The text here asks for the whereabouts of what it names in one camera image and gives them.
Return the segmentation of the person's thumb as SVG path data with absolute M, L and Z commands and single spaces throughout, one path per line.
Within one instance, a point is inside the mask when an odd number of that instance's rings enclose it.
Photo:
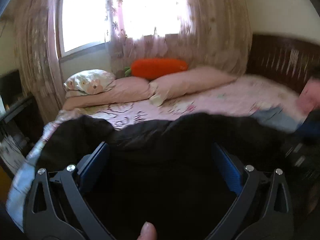
M 156 239 L 157 239 L 157 232 L 154 225 L 150 222 L 145 222 L 137 240 L 156 240 Z

